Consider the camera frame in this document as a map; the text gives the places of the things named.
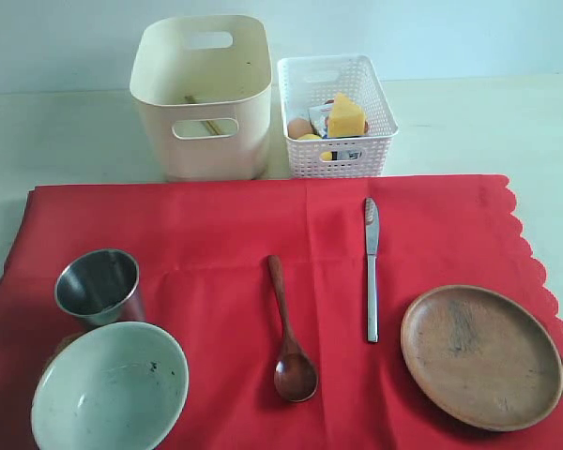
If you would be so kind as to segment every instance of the table surface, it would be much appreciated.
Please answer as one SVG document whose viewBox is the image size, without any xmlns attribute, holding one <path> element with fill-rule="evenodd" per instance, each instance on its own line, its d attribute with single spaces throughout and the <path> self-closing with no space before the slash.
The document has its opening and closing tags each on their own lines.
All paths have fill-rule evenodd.
<svg viewBox="0 0 563 450">
<path fill-rule="evenodd" d="M 563 75 L 383 83 L 400 127 L 383 175 L 503 173 L 563 319 Z M 273 90 L 267 178 L 289 176 Z M 127 91 L 0 95 L 0 275 L 37 185 L 160 182 Z"/>
</svg>

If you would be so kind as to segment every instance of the stainless steel cup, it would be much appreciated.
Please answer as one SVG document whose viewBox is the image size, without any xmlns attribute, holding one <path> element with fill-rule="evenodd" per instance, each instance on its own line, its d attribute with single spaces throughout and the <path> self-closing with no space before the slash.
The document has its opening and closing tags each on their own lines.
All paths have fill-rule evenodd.
<svg viewBox="0 0 563 450">
<path fill-rule="evenodd" d="M 104 248 L 78 258 L 54 286 L 56 304 L 86 328 L 116 321 L 145 322 L 140 267 L 123 250 Z"/>
</svg>

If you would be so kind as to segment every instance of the spoon handle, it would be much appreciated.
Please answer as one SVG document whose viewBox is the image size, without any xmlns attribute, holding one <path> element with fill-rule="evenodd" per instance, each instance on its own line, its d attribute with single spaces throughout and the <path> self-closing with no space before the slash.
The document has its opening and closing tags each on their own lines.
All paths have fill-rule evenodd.
<svg viewBox="0 0 563 450">
<path fill-rule="evenodd" d="M 267 258 L 269 263 L 269 273 L 273 288 L 275 289 L 275 297 L 278 300 L 278 309 L 280 310 L 281 326 L 283 327 L 283 335 L 291 338 L 294 333 L 290 325 L 290 317 L 288 313 L 288 305 L 285 301 L 285 287 L 283 286 L 283 269 L 282 261 L 279 256 L 271 255 Z"/>
</svg>

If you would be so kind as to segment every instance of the brown plate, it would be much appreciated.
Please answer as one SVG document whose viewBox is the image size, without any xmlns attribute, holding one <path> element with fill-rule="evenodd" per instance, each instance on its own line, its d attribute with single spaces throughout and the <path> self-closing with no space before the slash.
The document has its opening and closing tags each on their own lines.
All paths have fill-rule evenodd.
<svg viewBox="0 0 563 450">
<path fill-rule="evenodd" d="M 423 392 L 474 427 L 531 427 L 563 391 L 561 359 L 542 325 L 507 297 L 475 286 L 444 286 L 413 302 L 401 346 Z"/>
</svg>

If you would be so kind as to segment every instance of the plastic bin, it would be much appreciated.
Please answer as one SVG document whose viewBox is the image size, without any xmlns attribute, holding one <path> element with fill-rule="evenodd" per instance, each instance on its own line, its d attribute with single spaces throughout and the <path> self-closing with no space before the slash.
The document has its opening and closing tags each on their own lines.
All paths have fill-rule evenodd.
<svg viewBox="0 0 563 450">
<path fill-rule="evenodd" d="M 221 36 L 231 45 L 194 45 L 196 37 L 208 43 Z M 129 90 L 168 180 L 252 179 L 265 170 L 271 61 L 265 28 L 256 19 L 153 23 L 142 35 Z"/>
<path fill-rule="evenodd" d="M 378 176 L 398 126 L 386 102 L 371 60 L 363 55 L 286 58 L 278 63 L 281 116 L 290 169 L 294 177 Z M 288 136 L 288 122 L 309 117 L 311 106 L 323 105 L 343 92 L 367 114 L 369 132 L 359 138 L 297 141 Z M 327 161 L 328 152 L 358 155 Z"/>
</svg>

